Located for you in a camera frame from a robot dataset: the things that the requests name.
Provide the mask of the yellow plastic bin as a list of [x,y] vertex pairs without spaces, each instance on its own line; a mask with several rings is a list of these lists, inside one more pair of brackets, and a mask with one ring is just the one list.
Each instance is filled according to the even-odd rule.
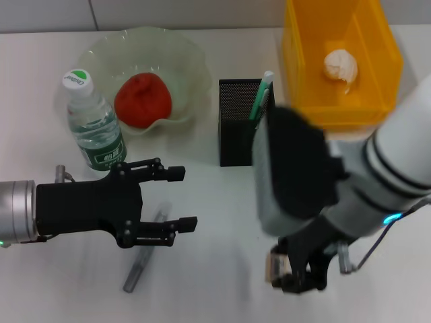
[[[291,105],[314,125],[372,127],[395,108],[403,58],[380,0],[286,0],[281,49]],[[337,49],[358,64],[349,92],[324,74],[325,57]]]

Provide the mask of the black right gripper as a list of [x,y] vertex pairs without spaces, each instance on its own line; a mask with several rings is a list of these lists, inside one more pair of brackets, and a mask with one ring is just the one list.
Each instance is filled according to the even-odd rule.
[[332,257],[324,249],[338,237],[339,232],[325,217],[317,217],[303,230],[280,238],[271,254],[288,256],[292,273],[272,279],[272,287],[284,293],[325,289]]

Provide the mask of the mint green pen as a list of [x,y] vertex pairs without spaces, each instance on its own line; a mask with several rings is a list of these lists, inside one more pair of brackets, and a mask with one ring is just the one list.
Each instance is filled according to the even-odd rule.
[[264,72],[248,118],[251,121],[251,126],[253,130],[258,128],[260,119],[263,116],[264,105],[269,96],[270,87],[273,83],[273,79],[273,71]]

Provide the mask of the beige eraser with barcode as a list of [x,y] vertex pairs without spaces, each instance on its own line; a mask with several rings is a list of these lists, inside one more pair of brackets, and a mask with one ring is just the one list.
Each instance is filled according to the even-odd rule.
[[268,253],[265,259],[265,281],[270,283],[292,273],[288,255]]

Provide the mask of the orange fruit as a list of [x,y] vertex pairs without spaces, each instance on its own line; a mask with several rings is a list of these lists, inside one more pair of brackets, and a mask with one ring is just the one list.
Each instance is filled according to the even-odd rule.
[[139,73],[120,88],[114,99],[114,109],[120,121],[144,129],[170,116],[172,98],[159,76]]

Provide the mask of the clear green-label water bottle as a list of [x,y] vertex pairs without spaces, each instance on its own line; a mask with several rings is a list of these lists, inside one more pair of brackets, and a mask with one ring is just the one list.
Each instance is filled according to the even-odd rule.
[[62,78],[69,94],[67,122],[87,165],[96,171],[109,171],[123,162],[127,148],[119,120],[109,101],[95,88],[83,69],[68,71]]

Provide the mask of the silver grey pen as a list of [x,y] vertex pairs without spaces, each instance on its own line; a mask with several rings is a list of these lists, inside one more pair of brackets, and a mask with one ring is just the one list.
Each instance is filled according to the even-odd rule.
[[[154,214],[153,221],[164,222],[168,220],[169,214],[172,210],[172,204],[169,202],[161,203]],[[154,252],[155,246],[140,246],[138,253],[135,257],[135,261],[129,271],[129,274],[123,285],[123,291],[125,293],[132,293],[135,290],[140,277],[146,268],[152,254]]]

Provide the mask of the pale green glass fruit plate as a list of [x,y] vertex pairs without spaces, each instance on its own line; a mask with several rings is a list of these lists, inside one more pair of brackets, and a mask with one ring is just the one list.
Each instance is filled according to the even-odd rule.
[[180,32],[164,28],[146,26],[112,32],[85,50],[75,65],[91,75],[96,89],[110,103],[136,74],[153,73],[161,78],[172,98],[172,112],[148,128],[122,122],[122,131],[134,136],[189,122],[211,88],[204,51]]

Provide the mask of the black mesh pen holder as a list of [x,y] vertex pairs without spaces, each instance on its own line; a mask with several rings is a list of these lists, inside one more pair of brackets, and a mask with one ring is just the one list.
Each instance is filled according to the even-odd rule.
[[249,115],[260,79],[219,80],[218,147],[221,167],[251,166],[259,120]]

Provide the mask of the white paper ball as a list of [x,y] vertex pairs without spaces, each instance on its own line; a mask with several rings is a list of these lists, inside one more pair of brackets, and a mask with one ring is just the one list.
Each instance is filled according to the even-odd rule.
[[347,50],[336,49],[324,58],[323,73],[331,80],[344,81],[344,94],[348,94],[358,76],[358,65]]

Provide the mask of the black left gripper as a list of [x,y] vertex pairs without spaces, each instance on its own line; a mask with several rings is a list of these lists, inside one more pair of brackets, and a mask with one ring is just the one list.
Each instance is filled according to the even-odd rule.
[[184,166],[165,168],[159,157],[117,163],[102,179],[39,184],[36,187],[36,228],[41,236],[105,231],[120,248],[172,246],[177,234],[191,233],[196,217],[140,222],[139,182],[182,182]]

